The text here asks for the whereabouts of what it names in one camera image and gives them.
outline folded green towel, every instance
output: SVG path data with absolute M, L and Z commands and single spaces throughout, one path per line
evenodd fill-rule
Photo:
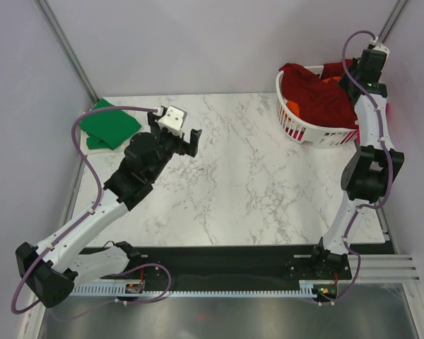
M 113 107 L 113 105 L 101 99 L 94 108 L 103 107 Z M 94 114 L 82 120 L 79 126 L 89 136 L 86 139 L 86 145 L 90 150 L 98 148 L 114 150 L 141 128 L 135 118 L 120 110 Z

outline white marble table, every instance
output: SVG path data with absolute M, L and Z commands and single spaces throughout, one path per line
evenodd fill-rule
M 186 136 L 203 129 L 196 158 L 175 155 L 154 190 L 89 246 L 126 240 L 134 246 L 316 244 L 342 198 L 339 181 L 353 145 L 317 149 L 283 133 L 273 94 L 109 97 L 114 105 L 174 105 L 188 112 Z M 148 130 L 146 115 L 139 121 Z M 90 155 L 102 182 L 123 155 Z M 75 213 L 95 196 L 83 174 Z M 354 242 L 381 243 L 375 212 Z

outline dark red fabric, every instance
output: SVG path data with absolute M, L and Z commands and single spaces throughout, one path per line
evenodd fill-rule
M 352 64 L 352 59 L 346 59 L 347 68 L 350 68 Z M 342 67 L 342 62 L 333 62 L 331 64 L 325 64 L 324 70 L 320 78 L 322 80 L 333 78 L 334 76 L 343 76 L 344 75 L 344 67 Z
M 335 80 L 325 83 L 297 64 L 286 64 L 280 71 L 284 71 L 281 93 L 298 103 L 303 121 L 323 127 L 357 128 L 353 106 Z

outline gray wall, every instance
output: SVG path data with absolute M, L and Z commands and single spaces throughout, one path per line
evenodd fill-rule
M 0 0 L 0 339 L 21 323 L 14 251 L 59 225 L 77 161 L 70 127 L 88 106 L 33 1 Z
M 413 254 L 424 283 L 424 0 L 412 1 L 387 45 L 389 131 L 406 162 L 387 206 L 394 239 Z
M 395 0 L 49 0 L 101 96 L 275 90 L 284 63 L 338 61 Z M 349 55 L 359 56 L 355 41 Z

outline white plastic basket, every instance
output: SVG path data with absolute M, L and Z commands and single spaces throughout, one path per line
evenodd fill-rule
M 321 76 L 323 66 L 308 66 L 307 70 Z M 286 100 L 281 94 L 281 81 L 284 72 L 281 71 L 276 77 L 276 94 L 278 96 L 277 113 L 278 120 L 286 135 L 296 143 L 309 141 L 314 147 L 336 147 L 354 141 L 358 135 L 356 129 L 338 129 L 320 127 L 308 124 L 295 116 L 286 106 Z

